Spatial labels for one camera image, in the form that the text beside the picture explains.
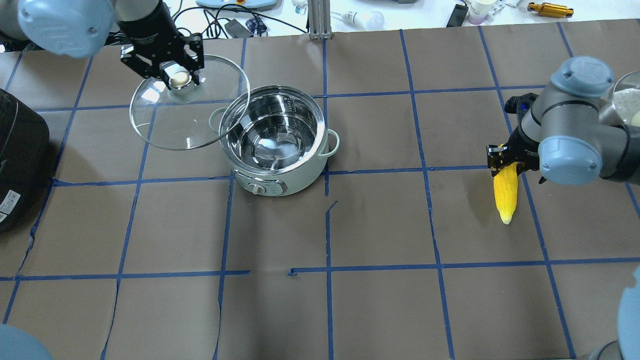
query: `metal post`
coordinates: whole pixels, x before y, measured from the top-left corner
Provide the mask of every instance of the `metal post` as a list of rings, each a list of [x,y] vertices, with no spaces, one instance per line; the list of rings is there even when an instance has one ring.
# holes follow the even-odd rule
[[[330,0],[309,0],[309,38],[331,38]]]

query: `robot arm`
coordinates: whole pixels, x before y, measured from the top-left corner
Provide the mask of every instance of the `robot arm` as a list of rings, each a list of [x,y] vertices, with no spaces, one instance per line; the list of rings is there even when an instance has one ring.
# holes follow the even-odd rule
[[[161,79],[172,88],[162,64],[175,61],[199,84],[202,36],[182,36],[162,0],[0,0],[0,9],[0,34],[21,36],[18,28],[43,49],[74,58],[100,51],[115,21],[132,43],[120,59],[138,75]]]
[[[505,111],[518,113],[518,127],[502,147],[487,146],[493,176],[517,162],[519,172],[540,169],[559,184],[598,176],[640,184],[640,127],[612,126],[601,114],[612,81],[606,63],[580,56],[567,60],[539,97],[512,98]]]

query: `gold cylinder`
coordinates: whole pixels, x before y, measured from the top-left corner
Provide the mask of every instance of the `gold cylinder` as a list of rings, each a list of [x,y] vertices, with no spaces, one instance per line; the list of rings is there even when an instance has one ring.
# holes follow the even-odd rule
[[[529,3],[527,11],[537,12],[541,16],[547,17],[571,17],[573,16],[573,9],[569,9],[564,5],[556,5],[551,3],[542,3],[541,5]]]

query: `white label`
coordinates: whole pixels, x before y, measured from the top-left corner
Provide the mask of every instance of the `white label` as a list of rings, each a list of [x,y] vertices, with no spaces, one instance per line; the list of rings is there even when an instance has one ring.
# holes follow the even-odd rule
[[[13,190],[9,190],[6,197],[4,197],[4,201],[0,204],[0,211],[10,214],[13,211],[13,208],[18,204],[18,200],[20,200],[20,194]]]

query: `pot handle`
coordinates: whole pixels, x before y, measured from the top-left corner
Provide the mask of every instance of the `pot handle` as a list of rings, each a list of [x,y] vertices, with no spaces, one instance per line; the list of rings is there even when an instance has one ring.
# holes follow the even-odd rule
[[[329,135],[332,135],[335,138],[335,147],[333,147],[333,150],[331,150],[330,152],[326,152],[324,154],[318,154],[319,158],[329,158],[330,156],[333,156],[338,149],[340,148],[340,136],[338,136],[338,133],[336,133],[335,131],[331,130],[331,129],[327,129],[326,130],[327,133],[329,133]]]
[[[211,122],[213,121],[213,119],[220,115],[221,113],[225,112],[227,110],[227,108],[220,108],[220,109],[215,109],[212,113],[211,116],[209,117],[209,127],[213,130],[214,133],[219,134],[220,132],[218,131],[217,127],[214,127],[213,124],[211,124]]]

